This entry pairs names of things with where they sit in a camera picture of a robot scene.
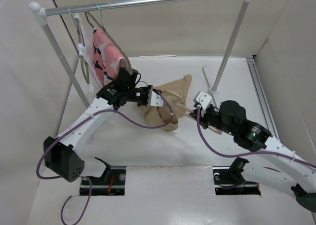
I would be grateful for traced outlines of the beige t shirt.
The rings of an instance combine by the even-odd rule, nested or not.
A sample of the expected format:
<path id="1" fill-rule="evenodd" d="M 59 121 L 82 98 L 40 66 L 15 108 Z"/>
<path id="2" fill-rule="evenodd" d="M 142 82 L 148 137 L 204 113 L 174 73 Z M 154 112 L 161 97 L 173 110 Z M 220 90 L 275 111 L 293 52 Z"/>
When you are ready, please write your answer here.
<path id="1" fill-rule="evenodd" d="M 149 127 L 161 126 L 165 132 L 175 131 L 179 127 L 178 120 L 186 112 L 186 100 L 191 86 L 192 76 L 185 75 L 183 78 L 168 82 L 156 89 L 162 92 L 168 102 L 162 107 L 142 106 L 143 116 Z"/>

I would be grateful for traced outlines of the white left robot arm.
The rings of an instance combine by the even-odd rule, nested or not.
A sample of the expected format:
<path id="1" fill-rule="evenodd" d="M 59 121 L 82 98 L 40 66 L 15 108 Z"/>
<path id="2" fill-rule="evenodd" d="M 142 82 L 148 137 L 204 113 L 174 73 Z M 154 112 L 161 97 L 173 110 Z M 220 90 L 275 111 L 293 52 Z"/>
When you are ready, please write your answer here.
<path id="1" fill-rule="evenodd" d="M 116 79 L 104 85 L 85 112 L 63 133 L 56 138 L 48 137 L 43 143 L 43 156 L 39 164 L 56 173 L 69 183 L 79 177 L 92 176 L 104 184 L 110 179 L 108 164 L 99 158 L 84 160 L 82 150 L 92 134 L 107 121 L 112 114 L 126 103 L 138 106 L 161 107 L 161 92 L 153 86 L 137 87 L 139 72 L 120 70 Z"/>

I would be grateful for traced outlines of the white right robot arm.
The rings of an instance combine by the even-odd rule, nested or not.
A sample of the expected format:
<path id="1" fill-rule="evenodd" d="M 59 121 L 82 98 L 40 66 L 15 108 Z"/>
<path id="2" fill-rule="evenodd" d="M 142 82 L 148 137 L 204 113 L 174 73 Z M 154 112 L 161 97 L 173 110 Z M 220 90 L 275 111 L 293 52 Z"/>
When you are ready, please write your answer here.
<path id="1" fill-rule="evenodd" d="M 239 103 L 227 100 L 220 107 L 197 101 L 190 114 L 204 144 L 216 155 L 232 158 L 228 176 L 234 185 L 265 184 L 293 198 L 301 207 L 316 211 L 316 166 L 284 146 L 261 124 L 248 120 Z M 213 128 L 230 135 L 246 152 L 225 154 L 214 149 L 202 130 Z"/>

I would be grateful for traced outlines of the white garment on hanger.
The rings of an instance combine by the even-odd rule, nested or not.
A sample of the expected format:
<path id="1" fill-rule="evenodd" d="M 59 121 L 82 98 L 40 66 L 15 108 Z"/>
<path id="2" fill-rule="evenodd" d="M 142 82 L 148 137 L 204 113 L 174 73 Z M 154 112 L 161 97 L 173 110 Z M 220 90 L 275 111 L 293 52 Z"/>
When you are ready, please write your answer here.
<path id="1" fill-rule="evenodd" d="M 92 42 L 89 40 L 86 34 L 82 18 L 79 13 L 73 14 L 73 21 L 78 35 L 77 50 L 79 52 L 81 71 L 86 83 L 88 85 L 91 84 L 93 86 L 94 92 L 97 93 L 103 87 L 103 85 L 97 77 L 97 73 L 93 65 Z"/>

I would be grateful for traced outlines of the pink patterned shirt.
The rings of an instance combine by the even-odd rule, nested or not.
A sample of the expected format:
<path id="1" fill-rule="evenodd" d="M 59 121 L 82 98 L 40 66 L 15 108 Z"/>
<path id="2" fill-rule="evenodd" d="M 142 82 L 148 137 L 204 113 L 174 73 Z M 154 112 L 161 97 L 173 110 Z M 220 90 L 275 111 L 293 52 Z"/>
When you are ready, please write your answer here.
<path id="1" fill-rule="evenodd" d="M 123 56 L 100 29 L 93 29 L 93 65 L 102 85 L 107 85 L 117 78 L 124 67 L 120 60 Z"/>

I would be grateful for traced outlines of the grey hanger with pink shirt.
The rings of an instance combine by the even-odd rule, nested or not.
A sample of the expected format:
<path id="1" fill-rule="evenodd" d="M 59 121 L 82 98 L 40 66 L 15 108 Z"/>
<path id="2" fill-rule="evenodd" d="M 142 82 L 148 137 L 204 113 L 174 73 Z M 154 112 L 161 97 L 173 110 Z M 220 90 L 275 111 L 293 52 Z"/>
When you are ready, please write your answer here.
<path id="1" fill-rule="evenodd" d="M 126 55 L 126 53 L 121 49 L 121 47 L 117 44 L 117 42 L 111 37 L 111 35 L 106 31 L 103 22 L 102 22 L 102 18 L 103 18 L 103 14 L 101 11 L 101 8 L 99 5 L 93 3 L 93 5 L 95 7 L 97 7 L 97 9 L 100 12 L 100 21 L 97 21 L 97 19 L 89 12 L 89 11 L 85 11 L 85 16 L 86 16 L 86 20 L 87 22 L 92 26 L 89 17 L 95 22 L 95 24 L 105 33 L 105 35 L 110 39 L 110 41 L 114 44 L 114 46 L 118 49 L 118 51 L 120 52 L 120 54 L 123 56 L 123 60 L 120 60 L 122 66 L 126 69 L 126 71 L 132 75 L 133 74 L 133 69 L 130 63 L 130 60 L 128 58 L 128 56 Z"/>

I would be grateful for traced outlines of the white clothes rack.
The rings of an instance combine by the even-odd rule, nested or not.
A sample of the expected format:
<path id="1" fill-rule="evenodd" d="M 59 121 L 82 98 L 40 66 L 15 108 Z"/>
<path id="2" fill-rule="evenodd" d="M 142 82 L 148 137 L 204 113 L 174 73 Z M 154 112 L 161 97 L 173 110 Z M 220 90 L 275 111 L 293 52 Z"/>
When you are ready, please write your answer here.
<path id="1" fill-rule="evenodd" d="M 166 3 L 166 2 L 176 2 L 176 1 L 183 1 L 183 0 L 123 0 L 123 1 L 112 1 L 112 2 L 105 2 L 105 3 L 97 3 L 97 4 L 86 4 L 86 5 L 79 5 L 79 6 L 71 6 L 71 7 L 60 7 L 60 8 L 49 8 L 45 9 L 42 8 L 41 5 L 37 2 L 30 2 L 28 4 L 29 10 L 34 15 L 37 23 L 41 26 L 42 30 L 44 31 L 47 39 L 49 40 L 52 48 L 54 49 L 57 57 L 59 58 L 60 63 L 62 64 L 64 70 L 66 71 L 69 79 L 71 80 L 72 85 L 74 86 L 75 90 L 77 91 L 79 97 L 81 98 L 85 107 L 89 107 L 88 99 L 86 98 L 82 88 L 79 85 L 71 67 L 64 56 L 54 34 L 52 33 L 48 22 L 48 16 L 54 15 L 62 15 L 62 14 L 72 14 L 72 13 L 81 13 L 87 11 L 96 11 L 96 10 L 104 10 L 104 9 L 116 9 L 116 8 L 125 8 L 125 7 L 133 7 L 133 6 L 142 6 L 142 5 L 150 5 L 156 3 Z M 209 88 L 209 92 L 213 94 L 218 93 L 218 85 L 222 78 L 223 72 L 225 70 L 226 64 L 228 62 L 229 56 L 231 54 L 232 48 L 234 46 L 235 40 L 239 33 L 241 24 L 245 17 L 247 8 L 252 0 L 243 0 L 235 26 L 233 28 L 229 43 L 227 45 L 222 63 L 220 65 L 218 74 L 215 78 L 214 84 Z"/>

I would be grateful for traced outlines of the aluminium rail right side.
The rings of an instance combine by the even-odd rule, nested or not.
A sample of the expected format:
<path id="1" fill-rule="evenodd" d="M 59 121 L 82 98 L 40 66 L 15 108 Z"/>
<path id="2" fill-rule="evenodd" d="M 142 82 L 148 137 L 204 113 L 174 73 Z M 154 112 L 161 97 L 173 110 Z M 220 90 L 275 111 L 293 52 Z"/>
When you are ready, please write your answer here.
<path id="1" fill-rule="evenodd" d="M 261 83 L 261 79 L 259 77 L 259 73 L 256 67 L 255 59 L 252 58 L 246 58 L 246 63 L 248 65 L 250 75 L 253 81 L 253 85 L 255 88 L 255 92 L 257 94 L 257 98 L 259 101 L 259 105 L 262 111 L 262 115 L 265 120 L 265 124 L 267 128 L 272 132 L 272 134 L 279 139 L 278 131 L 272 116 L 272 112 L 268 103 L 268 100 L 265 95 L 265 91 L 263 88 L 263 85 Z"/>

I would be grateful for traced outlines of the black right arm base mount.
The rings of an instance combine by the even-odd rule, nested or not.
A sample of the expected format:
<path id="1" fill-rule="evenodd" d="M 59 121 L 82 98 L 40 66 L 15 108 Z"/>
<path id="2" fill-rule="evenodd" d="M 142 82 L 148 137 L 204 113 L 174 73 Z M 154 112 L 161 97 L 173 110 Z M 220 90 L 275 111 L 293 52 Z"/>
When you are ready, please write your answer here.
<path id="1" fill-rule="evenodd" d="M 230 166 L 212 168 L 216 195 L 261 195 L 259 184 L 246 181 L 243 168 L 249 163 L 247 159 L 236 158 Z"/>

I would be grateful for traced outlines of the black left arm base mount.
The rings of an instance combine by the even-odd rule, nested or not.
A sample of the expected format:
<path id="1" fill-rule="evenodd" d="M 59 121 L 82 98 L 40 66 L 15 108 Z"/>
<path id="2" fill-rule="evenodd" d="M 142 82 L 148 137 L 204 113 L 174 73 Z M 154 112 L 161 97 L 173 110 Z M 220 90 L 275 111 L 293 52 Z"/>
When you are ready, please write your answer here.
<path id="1" fill-rule="evenodd" d="M 92 183 L 91 196 L 124 196 L 125 195 L 125 166 L 111 166 L 100 158 L 95 158 L 106 166 L 102 176 L 89 176 Z"/>

